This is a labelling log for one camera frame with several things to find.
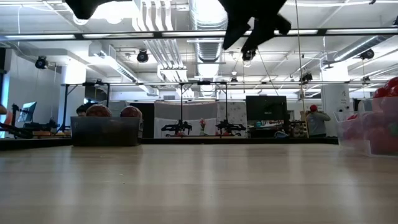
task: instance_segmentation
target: wire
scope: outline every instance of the wire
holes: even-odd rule
[[[278,93],[278,91],[276,90],[276,88],[275,88],[275,86],[274,86],[274,82],[272,82],[272,78],[271,78],[271,76],[270,76],[269,73],[268,73],[266,64],[264,63],[264,61],[263,61],[263,59],[262,59],[262,56],[261,56],[261,53],[260,53],[260,50],[259,50],[258,47],[257,47],[257,50],[259,51],[259,55],[260,55],[260,58],[261,58],[262,65],[263,65],[264,68],[266,69],[266,73],[267,73],[267,75],[268,75],[269,81],[271,82],[272,87],[274,88],[274,90],[275,90],[275,92],[276,92],[276,95],[279,96],[279,93]]]
[[[376,4],[394,4],[398,3],[398,1],[377,1]],[[347,2],[347,3],[323,3],[323,4],[314,4],[314,3],[297,3],[297,1],[286,2],[286,6],[297,6],[297,7],[340,7],[340,6],[358,6],[363,4],[369,4],[369,1],[361,1],[361,2]]]
[[[21,33],[21,22],[20,22],[20,20],[19,20],[19,13],[20,13],[21,9],[22,9],[22,6],[19,6],[19,8],[18,8],[18,14],[17,14],[17,20],[18,20],[18,34]]]
[[[295,0],[295,3],[296,3],[296,17],[297,17],[298,53],[301,55],[299,7],[297,5],[297,0]],[[300,68],[302,68],[301,57],[299,57],[299,61],[300,61]],[[305,103],[304,103],[305,92],[303,90],[303,78],[302,77],[303,77],[303,70],[300,69],[301,94],[302,94],[302,101],[303,101],[303,112],[305,114]],[[307,121],[307,118],[305,118],[305,125],[307,126],[307,138],[310,138],[310,133],[308,132],[308,121]]]

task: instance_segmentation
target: white panel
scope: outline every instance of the white panel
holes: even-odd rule
[[[51,117],[58,118],[58,97],[61,74],[52,70],[39,70],[35,65],[18,57],[13,50],[7,50],[6,80],[9,80],[7,104],[10,111],[13,103],[22,107],[24,103],[37,102],[34,122],[48,123]]]

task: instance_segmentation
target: ventilation duct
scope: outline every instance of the ventilation duct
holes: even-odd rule
[[[190,17],[192,29],[195,30],[225,30],[228,24],[227,13],[217,0],[191,0]],[[221,49],[221,41],[220,43],[204,43],[200,41],[195,43],[198,62],[219,62]],[[198,73],[202,78],[213,78],[217,76],[219,67],[218,64],[201,64],[198,65]],[[202,90],[202,93],[204,96],[213,94],[205,90]]]
[[[109,65],[111,68],[115,69],[115,71],[117,71],[120,75],[128,78],[130,81],[134,83],[141,82],[133,71],[127,69],[127,66],[125,64],[116,61],[116,50],[111,45],[108,46],[108,54],[103,51],[103,46],[99,42],[93,42],[92,44],[90,44],[90,46],[88,47],[88,51],[90,55],[102,58],[105,65]],[[159,95],[159,90],[150,86],[139,85],[139,88],[144,90],[148,96]]]
[[[333,57],[333,59],[336,62],[348,60],[390,39],[391,37],[393,37],[393,35],[377,35],[374,37],[363,37],[357,40],[355,43],[351,44],[350,46],[337,52]]]

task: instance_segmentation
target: fluorescent light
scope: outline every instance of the fluorescent light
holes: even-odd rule
[[[135,32],[130,34],[83,34],[85,39],[118,39],[118,38],[151,38],[154,34],[151,32]]]
[[[316,34],[318,30],[312,29],[312,30],[291,30],[287,35],[298,35],[300,31],[300,35],[308,35],[308,34]],[[278,30],[274,31],[275,35],[280,35]]]
[[[397,28],[373,28],[373,29],[329,29],[326,34],[380,34],[398,33]]]
[[[0,4],[43,4],[42,1],[0,1]]]
[[[261,85],[262,82],[244,82],[245,85]]]
[[[158,86],[166,86],[166,85],[180,85],[179,83],[175,83],[175,82],[164,82],[164,83],[143,83],[143,85],[158,85]]]
[[[185,31],[185,32],[164,32],[163,37],[206,37],[224,36],[225,31]]]
[[[57,40],[76,39],[73,34],[5,35],[7,40]]]
[[[214,39],[202,39],[202,40],[187,40],[189,44],[195,43],[222,43],[224,40],[214,40]]]

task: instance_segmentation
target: table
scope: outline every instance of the table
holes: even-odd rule
[[[398,161],[323,144],[0,152],[0,223],[397,223]]]

